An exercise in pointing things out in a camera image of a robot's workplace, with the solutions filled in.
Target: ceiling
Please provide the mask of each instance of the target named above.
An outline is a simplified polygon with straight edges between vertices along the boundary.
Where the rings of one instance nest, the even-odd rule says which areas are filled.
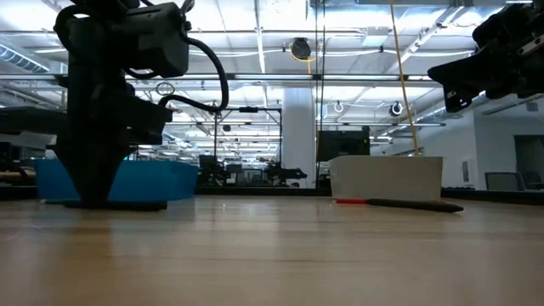
[[[153,2],[158,4],[169,1]],[[326,75],[398,75],[388,1],[371,2],[373,5],[356,5],[354,0],[328,0],[325,17],[320,11],[316,24],[315,11],[306,1],[197,0],[194,9],[188,13],[188,19],[193,25],[190,36],[202,40],[218,53],[228,73],[323,73],[321,67],[324,60]],[[399,51],[406,54],[402,57],[402,67],[404,73],[411,76],[426,76],[427,70],[433,66],[469,56],[475,50],[475,43],[471,38],[474,28],[504,5],[504,1],[491,0],[474,1],[477,6],[459,8],[448,7],[449,1],[444,0],[397,2],[401,4],[395,6],[394,14],[399,33]],[[48,67],[51,73],[65,72],[67,52],[53,32],[53,24],[57,11],[70,4],[66,0],[3,0],[0,10],[0,46]],[[314,53],[313,57],[318,55],[318,60],[310,63],[310,66],[308,63],[296,61],[288,51],[289,44],[296,37],[305,37],[314,51],[324,48],[325,57],[321,56],[322,53]],[[259,53],[259,44],[262,44],[262,53]],[[5,75],[30,72],[0,60],[0,73]],[[189,73],[215,73],[215,70],[207,57],[201,56],[198,50],[191,49]],[[54,82],[0,82],[8,82],[24,93],[40,95],[58,105],[63,103],[62,88]],[[156,102],[160,98],[155,87],[162,80],[130,82],[137,88],[137,95],[142,99]],[[179,94],[192,99],[207,103],[220,101],[221,93],[217,81],[177,80],[172,81],[172,85]],[[320,102],[320,88],[315,88],[315,84],[310,82],[255,80],[230,81],[229,85],[230,107],[254,105],[281,108],[284,102],[283,89],[287,87],[311,89],[314,98],[315,93],[318,93],[316,102]],[[430,81],[414,82],[409,84],[406,94],[416,118],[433,112],[430,121],[439,122],[444,119],[436,111],[442,107],[443,102],[442,89],[438,84]],[[400,117],[392,118],[388,108],[402,100],[399,82],[325,82],[324,122],[401,122],[406,117],[406,111]],[[190,122],[212,122],[213,118],[187,105],[174,104],[173,107],[178,112],[174,116],[173,124],[165,132],[174,148],[163,149],[181,150],[187,156],[196,156],[210,142],[213,147],[213,140],[209,137],[213,127],[189,125]],[[252,127],[238,127],[233,124],[230,132],[222,134],[263,136],[279,133],[279,127],[273,118],[264,112],[247,114],[235,111],[224,119],[224,123],[229,121],[268,123]],[[383,134],[384,131],[387,132],[387,127],[373,128],[375,135]],[[185,140],[191,141],[189,147],[186,144],[181,145]],[[234,156],[273,155],[277,150],[277,143],[272,140],[260,139],[260,142],[241,143],[236,147],[225,142],[220,147],[225,152],[234,153]],[[249,150],[240,150],[243,146]]]

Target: metal frame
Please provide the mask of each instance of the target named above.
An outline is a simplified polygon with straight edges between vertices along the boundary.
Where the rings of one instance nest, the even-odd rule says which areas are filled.
[[[58,83],[59,77],[67,77],[66,74],[0,74],[0,81],[43,81]],[[308,85],[308,81],[321,81],[325,80],[329,83],[338,82],[341,84],[347,84],[348,86],[378,86],[378,87],[399,87],[400,76],[399,75],[369,75],[369,74],[277,74],[277,73],[227,73],[227,79],[229,81],[241,81],[241,82],[284,82],[284,83],[297,83],[305,82]],[[441,88],[442,86],[431,80],[428,76],[424,75],[405,75],[405,84],[407,87],[419,87],[419,88]],[[169,79],[154,78],[147,80],[147,82],[169,82],[169,81],[218,81],[219,76],[217,74],[186,74],[182,77],[173,77]],[[131,77],[127,77],[127,82],[141,82]],[[64,89],[60,86],[52,86],[51,90]]]
[[[167,123],[167,126],[180,126],[180,127],[198,127],[198,126],[212,126],[215,125],[215,122],[170,122]],[[218,122],[219,126],[224,125],[255,125],[255,126],[265,126],[265,127],[274,127],[277,126],[277,122]],[[437,128],[445,127],[443,122],[426,122],[426,123],[414,123],[414,127],[418,128]],[[323,122],[323,126],[334,126],[334,127],[409,127],[410,123],[386,123],[386,122]]]
[[[217,159],[217,148],[218,148],[218,126],[225,126],[225,125],[252,125],[252,122],[226,122],[225,119],[233,112],[233,111],[239,111],[242,112],[244,108],[232,108],[228,107],[224,109],[224,111],[227,111],[227,113],[224,116],[221,116],[221,120],[218,119],[218,114],[215,115],[214,122],[175,122],[170,123],[170,125],[179,125],[179,126],[195,126],[199,127],[202,125],[212,125],[214,126],[214,135],[213,135],[213,156],[215,159]],[[281,153],[282,153],[282,138],[283,138],[283,113],[281,108],[267,108],[267,107],[256,107],[252,108],[253,110],[257,111],[264,111],[274,122],[260,122],[261,124],[258,125],[264,125],[264,126],[280,126],[280,140],[279,140],[279,161],[281,163]],[[280,120],[274,118],[274,116],[270,113],[272,111],[277,111],[280,114]]]

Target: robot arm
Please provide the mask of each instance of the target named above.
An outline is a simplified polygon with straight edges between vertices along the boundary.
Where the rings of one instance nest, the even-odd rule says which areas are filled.
[[[513,4],[473,32],[479,51],[466,59],[431,68],[444,86],[448,112],[467,108],[482,91],[490,99],[508,94],[526,98],[544,93],[544,14],[542,1]]]
[[[139,8],[136,0],[72,0],[60,11],[54,26],[69,53],[67,112],[3,111],[0,132],[54,133],[57,157],[70,174],[82,207],[108,208],[108,195],[117,169],[138,144],[162,143],[162,130],[173,117],[167,102],[177,100],[218,112],[229,103],[229,87],[221,62],[203,42],[189,38],[185,14],[194,1],[181,8],[163,3]],[[76,18],[76,14],[88,17]],[[189,67],[189,45],[200,48],[215,65],[222,89],[220,106],[169,95],[155,105],[135,96],[125,73],[137,79],[181,77]],[[147,70],[140,74],[135,70]],[[32,122],[31,118],[42,118]]]

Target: wooden table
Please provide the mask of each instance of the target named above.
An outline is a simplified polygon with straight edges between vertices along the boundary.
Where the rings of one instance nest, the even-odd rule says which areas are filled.
[[[0,305],[544,305],[544,207],[0,202]]]

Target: white box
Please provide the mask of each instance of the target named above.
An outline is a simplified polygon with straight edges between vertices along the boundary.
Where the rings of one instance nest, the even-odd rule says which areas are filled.
[[[339,156],[329,162],[335,199],[440,200],[442,157]]]

